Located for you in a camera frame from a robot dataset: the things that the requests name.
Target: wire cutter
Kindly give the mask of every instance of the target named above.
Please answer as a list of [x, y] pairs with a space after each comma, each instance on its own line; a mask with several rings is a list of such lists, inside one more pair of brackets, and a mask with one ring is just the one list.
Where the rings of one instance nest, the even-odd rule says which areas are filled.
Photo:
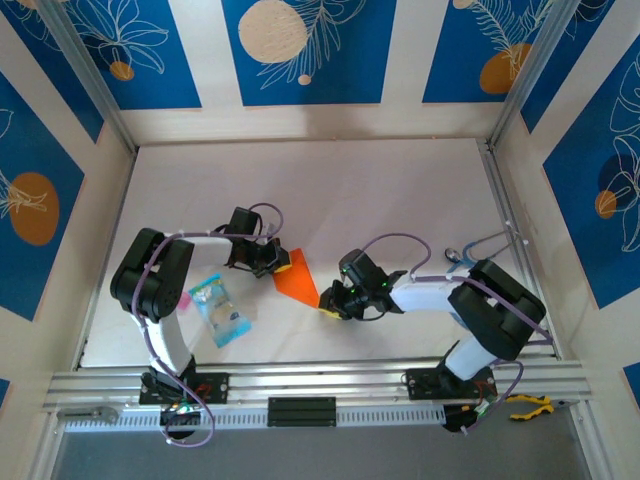
[[551, 400], [551, 398], [546, 395], [542, 397], [532, 397], [531, 395], [509, 395], [506, 402], [529, 402], [535, 405], [540, 405], [540, 407], [530, 413], [524, 415], [511, 415], [509, 419], [515, 422], [526, 422], [527, 420], [531, 420], [532, 418], [535, 418], [538, 415], [542, 415], [543, 413], [550, 414], [555, 412], [558, 408], [566, 408], [579, 403], [574, 400]]

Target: gray floor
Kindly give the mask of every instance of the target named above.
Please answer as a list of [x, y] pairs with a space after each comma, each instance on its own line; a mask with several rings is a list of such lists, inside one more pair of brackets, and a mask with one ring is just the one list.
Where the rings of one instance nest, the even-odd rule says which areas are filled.
[[441, 427], [221, 430], [193, 450], [169, 447], [155, 432], [67, 434], [53, 478], [589, 478], [569, 412], [526, 423], [508, 415], [500, 409], [468, 438]]

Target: floral wall print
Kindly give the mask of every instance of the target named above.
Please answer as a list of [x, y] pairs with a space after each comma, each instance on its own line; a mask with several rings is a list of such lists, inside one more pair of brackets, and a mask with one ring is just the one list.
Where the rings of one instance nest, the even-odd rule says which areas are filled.
[[615, 0], [582, 0], [522, 108], [530, 132], [555, 97]]
[[245, 106], [379, 103], [395, 0], [223, 0]]
[[[2, 1], [12, 7], [13, 20], [7, 18], [23, 40], [35, 39], [38, 49], [46, 49], [42, 56], [56, 58], [54, 68], [66, 69], [66, 63], [58, 66], [62, 54], [48, 32], [41, 33], [46, 27], [31, 2]], [[121, 109], [201, 106], [168, 0], [67, 0], [63, 5]]]
[[33, 320], [83, 179], [0, 74], [0, 307]]
[[640, 37], [544, 169], [598, 306], [640, 287]]
[[450, 0], [425, 103], [501, 102], [556, 0]]
[[1, 13], [11, 23], [89, 137], [96, 142], [104, 120], [33, 7], [33, 2], [28, 0], [0, 0]]

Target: metal frame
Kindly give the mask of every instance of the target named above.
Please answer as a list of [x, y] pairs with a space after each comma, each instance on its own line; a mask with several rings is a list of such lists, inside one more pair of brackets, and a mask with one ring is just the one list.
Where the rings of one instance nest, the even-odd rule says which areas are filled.
[[487, 139], [490, 150], [497, 148], [502, 134], [522, 109], [581, 1], [557, 1], [551, 7], [549, 16], [540, 29], [533, 48], [527, 56], [527, 61], [507, 94], [498, 121]]
[[124, 148], [132, 154], [135, 153], [135, 142], [120, 114], [118, 104], [102, 78], [98, 67], [91, 59], [84, 43], [82, 43], [82, 39], [76, 32], [64, 7], [58, 0], [34, 1], [42, 21], [51, 32], [98, 112], [109, 123]]
[[[113, 96], [100, 72], [82, 44], [64, 9], [56, 0], [35, 0], [39, 13], [54, 39], [65, 54], [82, 85], [98, 107], [101, 115], [112, 126], [116, 135], [129, 151], [135, 151], [134, 141], [120, 115]], [[509, 220], [517, 228], [505, 182], [493, 155], [500, 138], [520, 111], [531, 89], [543, 71], [546, 62], [560, 39], [580, 0], [556, 2], [540, 31], [534, 48], [507, 96], [490, 137], [479, 142], [481, 157], [496, 205], [503, 221]], [[110, 245], [115, 236], [116, 224]], [[532, 267], [529, 254], [515, 242], [513, 254], [517, 268], [527, 286], [542, 297], [542, 289]], [[78, 344], [74, 365], [84, 347], [95, 298], [90, 304], [83, 333]], [[554, 338], [555, 329], [548, 322]], [[577, 361], [563, 358], [561, 344], [535, 351], [525, 350], [521, 356], [525, 373], [517, 391], [580, 400], [572, 415], [581, 440], [589, 469], [595, 478], [613, 478], [607, 452], [599, 433], [596, 416], [590, 400], [591, 390], [582, 366]], [[335, 396], [338, 419], [345, 426], [437, 424], [441, 423], [442, 406], [452, 402], [410, 402], [402, 374], [408, 368], [432, 368], [439, 359], [420, 358], [365, 362], [319, 362], [292, 364], [209, 365], [199, 366], [202, 372], [228, 372], [231, 374], [227, 405], [211, 405], [220, 420], [217, 428], [264, 428], [267, 399], [270, 396]], [[53, 376], [41, 419], [42, 436], [38, 455], [28, 478], [49, 477], [64, 431], [140, 431], [153, 429], [159, 407], [137, 404], [142, 368], [80, 369], [61, 372]], [[504, 391], [516, 376], [515, 367], [495, 368], [497, 387]], [[118, 423], [107, 425], [91, 421], [67, 422], [60, 425], [54, 412], [67, 407], [115, 406], [122, 411]]]

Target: wire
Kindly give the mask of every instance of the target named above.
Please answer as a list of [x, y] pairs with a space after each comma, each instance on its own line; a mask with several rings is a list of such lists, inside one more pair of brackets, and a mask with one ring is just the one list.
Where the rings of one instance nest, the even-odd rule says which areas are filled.
[[358, 320], [359, 322], [373, 322], [374, 320], [380, 320], [382, 317], [384, 317], [386, 313], [387, 312], [383, 312], [377, 317], [373, 317], [373, 318], [360, 318], [360, 319], [357, 318], [356, 320]]
[[423, 266], [425, 263], [427, 263], [429, 261], [429, 259], [431, 258], [431, 247], [429, 246], [429, 244], [427, 242], [425, 242], [424, 240], [422, 240], [420, 237], [417, 237], [417, 236], [412, 235], [410, 233], [393, 232], [393, 233], [385, 233], [384, 235], [378, 235], [376, 238], [374, 238], [369, 243], [367, 243], [364, 247], [362, 247], [361, 250], [364, 252], [367, 248], [369, 248], [371, 245], [376, 243], [378, 240], [382, 240], [383, 238], [387, 238], [387, 237], [407, 237], [407, 238], [412, 238], [416, 242], [422, 244], [424, 246], [424, 248], [427, 249], [427, 256], [424, 258], [424, 260], [422, 260], [421, 262], [417, 263], [411, 270], [409, 270], [409, 275], [411, 275], [411, 278], [413, 278], [413, 275], [416, 273], [416, 270], [418, 270], [421, 266]]
[[487, 410], [486, 414], [484, 414], [482, 417], [479, 417], [478, 420], [476, 421], [476, 423], [474, 423], [470, 427], [462, 430], [465, 435], [467, 435], [468, 432], [471, 432], [471, 431], [475, 430], [476, 428], [478, 428], [478, 425], [480, 425], [489, 415], [491, 415], [491, 413], [493, 413], [494, 410], [496, 410], [500, 405], [502, 405], [502, 403], [505, 401], [505, 399], [509, 395], [511, 395], [511, 392], [513, 392], [514, 388], [516, 388], [516, 385], [518, 385], [520, 380], [522, 380], [522, 375], [524, 374], [524, 365], [522, 364], [521, 361], [519, 361], [519, 360], [512, 360], [512, 361], [498, 360], [498, 361], [496, 361], [494, 363], [494, 365], [496, 365], [496, 366], [508, 365], [508, 364], [518, 365], [518, 375], [516, 375], [515, 380], [511, 383], [509, 388], [507, 388], [506, 392], [504, 392], [502, 394], [502, 396], [498, 399], [498, 401], [496, 401], [491, 406], [491, 408], [489, 408], [489, 410]]
[[498, 294], [497, 292], [495, 292], [491, 288], [487, 287], [484, 283], [481, 283], [481, 282], [479, 282], [479, 281], [477, 281], [477, 280], [475, 280], [473, 278], [460, 277], [460, 276], [456, 276], [456, 275], [454, 275], [454, 276], [430, 275], [428, 277], [416, 277], [414, 279], [414, 282], [416, 282], [416, 283], [448, 282], [448, 281], [460, 282], [460, 283], [465, 283], [466, 282], [466, 283], [469, 283], [470, 285], [473, 285], [476, 288], [479, 288], [484, 293], [486, 293], [490, 297], [494, 298], [500, 305], [502, 305], [504, 308], [506, 308], [511, 313], [513, 313], [516, 317], [518, 317], [520, 320], [522, 320], [524, 323], [526, 323], [533, 330], [535, 330], [540, 335], [542, 335], [545, 338], [544, 345], [553, 345], [553, 337], [549, 334], [549, 332], [547, 332], [540, 325], [538, 325], [536, 322], [534, 322], [531, 318], [529, 318], [527, 315], [525, 315], [520, 310], [518, 310], [511, 302], [507, 301], [500, 294]]
[[[419, 283], [419, 282], [423, 282], [423, 283], [427, 283], [427, 282], [444, 282], [444, 281], [455, 281], [455, 282], [461, 282], [461, 283], [462, 282], [469, 283], [470, 285], [473, 285], [474, 287], [479, 288], [480, 290], [485, 292], [487, 295], [489, 295], [490, 297], [494, 298], [500, 305], [505, 307], [507, 310], [509, 310], [511, 313], [513, 313], [516, 317], [518, 317], [520, 320], [522, 320], [529, 327], [531, 327], [533, 330], [535, 330], [536, 332], [538, 332], [539, 334], [541, 334], [545, 338], [544, 340], [534, 340], [533, 342], [529, 342], [529, 344], [531, 344], [531, 345], [553, 345], [553, 337], [549, 334], [549, 332], [547, 332], [542, 327], [540, 327], [540, 325], [535, 323], [531, 318], [529, 318], [523, 312], [518, 310], [512, 303], [508, 302], [500, 294], [498, 294], [497, 292], [495, 292], [491, 288], [487, 287], [484, 283], [481, 283], [481, 282], [479, 282], [479, 281], [477, 281], [477, 280], [475, 280], [473, 278], [469, 278], [469, 277], [448, 276], [448, 275], [433, 275], [433, 276], [428, 276], [428, 277], [416, 277], [414, 279], [414, 281], [417, 282], [417, 283]], [[520, 380], [522, 379], [522, 374], [524, 373], [524, 365], [522, 364], [522, 362], [520, 362], [518, 360], [513, 360], [513, 361], [510, 361], [510, 362], [509, 361], [496, 360], [493, 364], [494, 365], [504, 365], [504, 364], [509, 364], [509, 363], [516, 364], [520, 368], [520, 370], [518, 372], [518, 375], [516, 376], [515, 380], [513, 381], [511, 386], [507, 389], [507, 391], [502, 394], [500, 399], [491, 406], [491, 408], [487, 411], [487, 413], [484, 416], [479, 417], [478, 420], [476, 421], [476, 423], [471, 425], [469, 428], [465, 429], [463, 427], [462, 431], [464, 432], [465, 435], [468, 432], [470, 432], [470, 431], [474, 430], [475, 428], [477, 428], [478, 424], [482, 423], [484, 418], [488, 417], [491, 412], [493, 412], [496, 408], [498, 408], [504, 402], [505, 398], [507, 398], [507, 396], [509, 396], [511, 394], [513, 389], [516, 388], [516, 385], [518, 385], [518, 382], [520, 382]]]
[[263, 225], [262, 225], [262, 215], [260, 215], [260, 214], [258, 214], [258, 221], [260, 222], [260, 226], [258, 227], [258, 235], [261, 235], [262, 234]]
[[251, 270], [250, 268], [238, 267], [237, 265], [230, 265], [229, 268], [233, 268], [235, 270], [241, 270], [243, 272], [253, 273], [253, 270]]
[[149, 272], [151, 272], [151, 269], [155, 265], [162, 251], [173, 240], [176, 240], [179, 238], [196, 238], [196, 237], [258, 239], [258, 238], [268, 238], [270, 236], [275, 236], [280, 231], [280, 229], [282, 229], [282, 226], [284, 225], [284, 215], [282, 214], [282, 210], [280, 210], [275, 205], [272, 205], [270, 203], [264, 203], [264, 202], [256, 203], [255, 205], [250, 207], [249, 210], [258, 206], [269, 207], [275, 210], [275, 212], [280, 217], [280, 224], [278, 225], [278, 228], [276, 228], [276, 230], [271, 233], [271, 235], [225, 234], [225, 233], [220, 233], [220, 232], [210, 231], [210, 230], [206, 232], [199, 232], [199, 233], [182, 232], [182, 233], [174, 233], [173, 235], [169, 235], [162, 242], [160, 242], [160, 245], [158, 245], [158, 247], [154, 250], [153, 254], [151, 254], [151, 258], [149, 259], [146, 266], [144, 267], [144, 270], [140, 275], [140, 280], [138, 280], [138, 284], [136, 285], [136, 288], [133, 291], [133, 298], [131, 301], [131, 314], [140, 326], [140, 330], [142, 331], [142, 337], [144, 338], [144, 343], [147, 346], [147, 350], [149, 350], [149, 354], [151, 355], [151, 362], [152, 363], [156, 362], [158, 366], [169, 376], [169, 378], [171, 378], [177, 385], [179, 385], [180, 388], [182, 388], [186, 394], [188, 394], [191, 398], [193, 398], [196, 401], [196, 403], [198, 403], [198, 405], [200, 405], [204, 409], [204, 411], [207, 413], [207, 415], [211, 418], [211, 428], [209, 429], [209, 433], [207, 434], [207, 437], [204, 440], [201, 440], [197, 443], [176, 442], [169, 435], [169, 429], [168, 429], [169, 425], [167, 424], [164, 430], [162, 430], [162, 435], [165, 437], [169, 445], [175, 445], [177, 447], [182, 447], [182, 448], [196, 448], [196, 447], [201, 447], [207, 444], [211, 440], [211, 438], [213, 438], [213, 433], [215, 432], [216, 418], [211, 412], [211, 409], [207, 406], [206, 402], [202, 400], [186, 383], [180, 380], [178, 375], [176, 375], [175, 372], [173, 372], [171, 368], [169, 368], [169, 366], [160, 359], [160, 356], [156, 352], [155, 348], [153, 348], [153, 344], [151, 343], [151, 335], [149, 334], [149, 326], [147, 325], [147, 322], [144, 319], [144, 317], [138, 311], [138, 302], [140, 301], [140, 292], [142, 291], [142, 286], [144, 285], [145, 281], [149, 277]]

